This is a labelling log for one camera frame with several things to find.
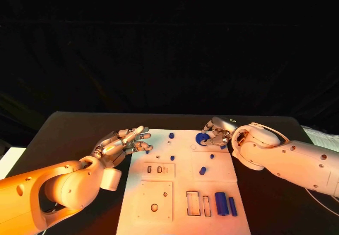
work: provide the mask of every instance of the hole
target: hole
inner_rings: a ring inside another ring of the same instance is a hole
[[[23,195],[23,191],[24,191],[24,186],[23,186],[23,185],[19,185],[19,186],[16,187],[16,191],[17,191],[19,196],[21,196],[21,195]]]
[[[157,204],[151,204],[150,209],[153,212],[156,212],[157,211]]]

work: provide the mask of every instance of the circular hole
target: circular hole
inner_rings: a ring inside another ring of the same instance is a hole
[[[157,204],[151,204],[150,209],[153,212],[156,212],[157,211]]]

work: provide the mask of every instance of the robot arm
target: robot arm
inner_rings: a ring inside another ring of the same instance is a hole
[[[0,234],[36,234],[76,214],[94,201],[99,188],[115,191],[121,171],[112,169],[127,154],[151,150],[143,141],[148,128],[111,132],[89,156],[0,180]],[[50,212],[39,207],[39,189],[59,204]]]
[[[202,133],[212,128],[215,137],[200,144],[223,146],[231,141],[232,155],[254,170],[267,170],[296,185],[339,197],[339,153],[300,141],[288,141],[271,128],[251,123],[238,125],[213,117]],[[284,139],[281,143],[274,131]]]

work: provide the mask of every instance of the white cylinder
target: white cylinder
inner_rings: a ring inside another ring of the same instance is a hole
[[[107,168],[104,170],[101,188],[109,191],[115,191],[118,187],[120,177],[121,177],[121,171],[114,168]]]

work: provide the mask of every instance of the robotic hand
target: robotic hand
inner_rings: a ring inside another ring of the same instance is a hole
[[[213,138],[206,131],[212,128]],[[339,153],[285,136],[267,126],[239,125],[232,119],[213,117],[197,134],[200,145],[225,146],[231,141],[232,155],[254,170],[267,170],[296,185],[339,197]]]
[[[36,234],[76,214],[94,201],[99,188],[115,191],[121,171],[112,169],[127,154],[151,150],[140,126],[111,132],[96,143],[89,156],[0,180],[0,234]],[[43,212],[39,189],[56,202]]]

